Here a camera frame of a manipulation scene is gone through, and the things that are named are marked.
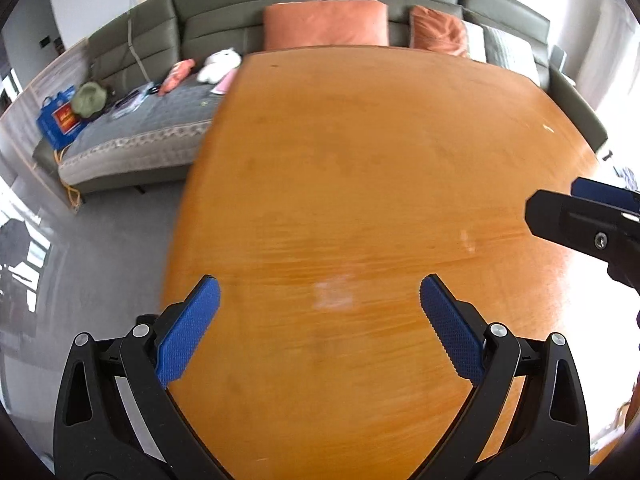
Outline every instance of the blue shopping bag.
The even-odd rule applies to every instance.
[[[47,97],[42,103],[38,127],[54,150],[70,145],[87,126],[87,122],[78,117],[71,109],[71,98],[76,88],[70,86],[55,97]]]

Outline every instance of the blue gripper pad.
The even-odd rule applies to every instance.
[[[571,195],[600,202],[601,204],[612,205],[634,213],[640,212],[640,202],[635,198],[640,197],[638,193],[589,180],[588,178],[576,178],[571,184]]]
[[[482,342],[458,311],[455,298],[440,280],[427,276],[420,284],[420,306],[444,346],[457,374],[478,386],[484,377]]]
[[[189,303],[158,348],[156,375],[163,388],[184,373],[198,343],[220,306],[218,280],[209,277],[188,298]]]

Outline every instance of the gray floor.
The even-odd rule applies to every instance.
[[[0,192],[0,394],[40,455],[52,454],[56,397],[74,336],[122,336],[138,314],[161,307],[183,185],[95,193],[76,215],[46,207],[46,194],[34,200],[35,187]]]

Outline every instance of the yellow rope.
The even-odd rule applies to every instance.
[[[68,149],[68,146],[65,148],[62,148],[61,150],[53,150],[53,158],[56,161],[57,165],[60,165],[60,163],[62,162],[62,157],[65,155],[65,152],[67,149]],[[69,198],[69,203],[71,204],[71,207],[73,207],[74,210],[78,211],[81,203],[80,192],[75,187],[71,187],[61,178],[60,178],[60,184],[62,184],[66,189],[66,196]]]

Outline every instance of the green hat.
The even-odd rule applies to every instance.
[[[98,83],[84,83],[71,98],[71,109],[76,115],[88,119],[107,104],[107,91]]]

